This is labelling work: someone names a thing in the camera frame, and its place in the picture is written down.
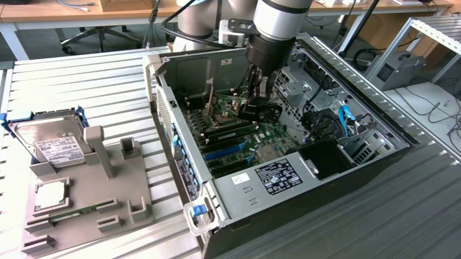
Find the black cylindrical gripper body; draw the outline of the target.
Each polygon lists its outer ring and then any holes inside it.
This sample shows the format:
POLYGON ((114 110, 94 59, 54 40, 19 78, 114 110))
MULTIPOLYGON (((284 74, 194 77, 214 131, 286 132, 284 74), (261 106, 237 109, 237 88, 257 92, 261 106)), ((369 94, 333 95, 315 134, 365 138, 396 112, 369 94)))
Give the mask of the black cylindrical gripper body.
POLYGON ((296 41, 296 37, 288 40, 274 40, 264 35, 250 35, 246 57, 264 75, 270 75, 284 67, 296 41))

